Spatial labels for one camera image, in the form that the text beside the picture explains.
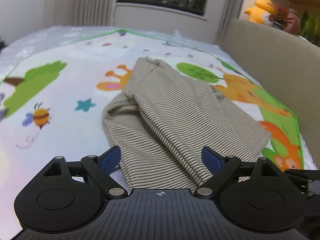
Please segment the green leafy plant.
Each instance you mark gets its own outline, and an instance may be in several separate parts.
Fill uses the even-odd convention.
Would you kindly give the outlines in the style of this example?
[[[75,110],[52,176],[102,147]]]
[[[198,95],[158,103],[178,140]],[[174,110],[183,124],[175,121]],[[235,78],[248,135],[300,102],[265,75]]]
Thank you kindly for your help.
[[[319,40],[319,21],[314,14],[307,10],[303,12],[300,19],[299,35],[313,44]]]

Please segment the right beige curtain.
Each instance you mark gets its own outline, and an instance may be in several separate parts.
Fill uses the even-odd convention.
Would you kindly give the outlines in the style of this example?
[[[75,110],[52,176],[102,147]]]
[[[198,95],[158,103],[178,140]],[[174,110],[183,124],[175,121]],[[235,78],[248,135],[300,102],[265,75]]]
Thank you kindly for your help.
[[[220,45],[232,19],[238,18],[244,0],[226,0],[217,32],[216,44]]]

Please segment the left beige curtain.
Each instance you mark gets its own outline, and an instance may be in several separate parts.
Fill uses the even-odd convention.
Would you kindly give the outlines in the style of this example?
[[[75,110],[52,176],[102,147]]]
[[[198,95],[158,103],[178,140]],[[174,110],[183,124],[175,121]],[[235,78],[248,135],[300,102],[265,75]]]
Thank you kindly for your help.
[[[75,0],[73,24],[76,26],[112,26],[117,0]]]

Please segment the beige padded headboard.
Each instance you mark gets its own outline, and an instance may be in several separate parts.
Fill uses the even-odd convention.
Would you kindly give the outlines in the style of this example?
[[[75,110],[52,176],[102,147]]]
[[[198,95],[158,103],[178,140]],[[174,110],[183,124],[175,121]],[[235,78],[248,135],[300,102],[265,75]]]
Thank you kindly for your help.
[[[319,47],[284,31],[233,19],[221,49],[298,117],[319,164]]]

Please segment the red flower plant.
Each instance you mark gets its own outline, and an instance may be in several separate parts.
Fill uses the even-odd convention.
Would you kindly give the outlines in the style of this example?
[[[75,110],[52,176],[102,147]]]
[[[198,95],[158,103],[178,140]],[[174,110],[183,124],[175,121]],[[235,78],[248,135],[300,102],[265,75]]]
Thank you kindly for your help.
[[[280,30],[292,34],[298,35],[300,32],[300,18],[298,12],[295,9],[283,7],[281,5],[274,5],[275,13],[269,16],[269,20],[274,26],[280,28]]]

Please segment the yellow plush duck toy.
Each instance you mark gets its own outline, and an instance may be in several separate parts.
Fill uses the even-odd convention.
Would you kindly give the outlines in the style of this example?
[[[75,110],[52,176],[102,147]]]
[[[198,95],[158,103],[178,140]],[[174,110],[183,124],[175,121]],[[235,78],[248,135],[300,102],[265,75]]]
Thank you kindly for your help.
[[[245,14],[250,22],[271,25],[269,16],[276,13],[272,0],[255,0],[253,7],[247,8]]]

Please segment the beige striped knit garment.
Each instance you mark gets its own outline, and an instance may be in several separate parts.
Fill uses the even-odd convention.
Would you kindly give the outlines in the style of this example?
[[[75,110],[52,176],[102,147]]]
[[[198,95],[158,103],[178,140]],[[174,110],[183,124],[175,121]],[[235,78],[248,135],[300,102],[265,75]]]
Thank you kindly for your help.
[[[255,161],[271,137],[213,86],[148,57],[137,60],[102,124],[121,150],[131,189],[194,190],[211,176],[201,160],[204,147]]]

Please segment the beige curtain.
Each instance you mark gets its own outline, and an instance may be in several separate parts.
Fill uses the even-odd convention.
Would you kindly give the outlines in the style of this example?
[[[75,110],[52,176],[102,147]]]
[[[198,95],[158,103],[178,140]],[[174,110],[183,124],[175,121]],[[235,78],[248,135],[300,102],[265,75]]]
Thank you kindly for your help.
[[[232,19],[238,18],[244,0],[226,0],[217,32],[216,44],[220,45]]]
[[[73,24],[76,26],[112,26],[117,0],[75,0]]]

